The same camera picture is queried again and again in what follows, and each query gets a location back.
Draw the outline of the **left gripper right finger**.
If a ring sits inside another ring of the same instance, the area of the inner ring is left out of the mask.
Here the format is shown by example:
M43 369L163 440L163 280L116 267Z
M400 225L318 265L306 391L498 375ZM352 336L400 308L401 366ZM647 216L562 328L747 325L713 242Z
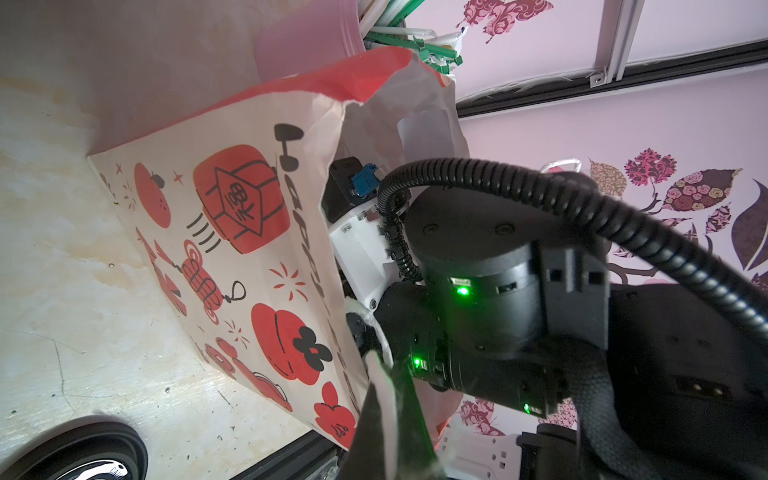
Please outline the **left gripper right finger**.
M445 480L407 368L395 369L397 398L396 479Z

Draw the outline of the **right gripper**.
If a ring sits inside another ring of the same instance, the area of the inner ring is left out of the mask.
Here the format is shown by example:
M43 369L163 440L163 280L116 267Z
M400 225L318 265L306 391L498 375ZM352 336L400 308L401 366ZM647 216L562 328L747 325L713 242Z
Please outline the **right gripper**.
M433 186L404 230L422 282L396 281L377 327L347 324L360 351L384 334L415 378L543 417L569 394L562 347L608 348L603 241L564 219L491 194Z

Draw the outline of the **red white paper gift bag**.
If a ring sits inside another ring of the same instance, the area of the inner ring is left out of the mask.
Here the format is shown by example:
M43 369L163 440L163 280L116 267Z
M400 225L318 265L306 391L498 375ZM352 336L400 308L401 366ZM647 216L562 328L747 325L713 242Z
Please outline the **red white paper gift bag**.
M205 361L349 448L368 381L342 284L386 242L353 237L339 271L322 208L332 164L353 157L386 174L467 152L452 79L383 47L88 160Z

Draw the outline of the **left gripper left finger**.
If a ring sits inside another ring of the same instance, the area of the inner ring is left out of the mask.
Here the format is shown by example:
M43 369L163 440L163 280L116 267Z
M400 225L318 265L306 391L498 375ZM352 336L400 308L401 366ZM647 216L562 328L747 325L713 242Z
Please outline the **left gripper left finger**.
M368 388L352 446L341 462L336 478L340 480L384 479L382 410L373 384Z

